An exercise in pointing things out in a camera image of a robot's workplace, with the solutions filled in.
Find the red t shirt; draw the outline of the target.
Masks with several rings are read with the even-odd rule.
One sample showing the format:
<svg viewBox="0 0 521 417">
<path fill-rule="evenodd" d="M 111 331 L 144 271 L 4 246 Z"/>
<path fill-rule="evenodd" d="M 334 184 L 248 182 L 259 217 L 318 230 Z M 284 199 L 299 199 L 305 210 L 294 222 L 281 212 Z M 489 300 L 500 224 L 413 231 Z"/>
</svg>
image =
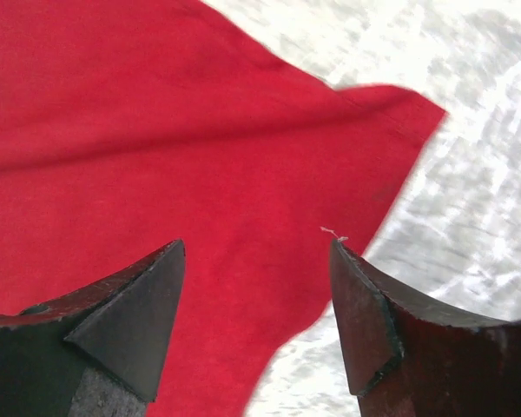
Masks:
<svg viewBox="0 0 521 417">
<path fill-rule="evenodd" d="M 0 313 L 185 242 L 154 416 L 239 416 L 445 112 L 334 90 L 198 1 L 0 1 Z"/>
</svg>

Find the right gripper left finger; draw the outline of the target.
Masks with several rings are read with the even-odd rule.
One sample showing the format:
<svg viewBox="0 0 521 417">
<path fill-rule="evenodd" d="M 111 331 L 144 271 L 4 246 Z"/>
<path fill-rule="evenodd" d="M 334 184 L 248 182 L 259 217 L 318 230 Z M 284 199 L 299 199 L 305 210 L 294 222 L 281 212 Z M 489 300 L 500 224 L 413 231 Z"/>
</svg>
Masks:
<svg viewBox="0 0 521 417">
<path fill-rule="evenodd" d="M 86 287 L 0 314 L 0 416 L 142 416 L 185 271 L 176 240 Z"/>
</svg>

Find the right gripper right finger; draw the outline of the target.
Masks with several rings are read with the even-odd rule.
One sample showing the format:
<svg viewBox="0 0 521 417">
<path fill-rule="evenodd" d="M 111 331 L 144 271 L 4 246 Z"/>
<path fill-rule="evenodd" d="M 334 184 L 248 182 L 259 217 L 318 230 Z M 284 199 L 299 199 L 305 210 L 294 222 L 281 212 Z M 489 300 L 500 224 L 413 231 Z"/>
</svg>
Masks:
<svg viewBox="0 0 521 417">
<path fill-rule="evenodd" d="M 521 416 L 521 320 L 433 299 L 340 242 L 333 309 L 349 391 L 364 416 Z"/>
</svg>

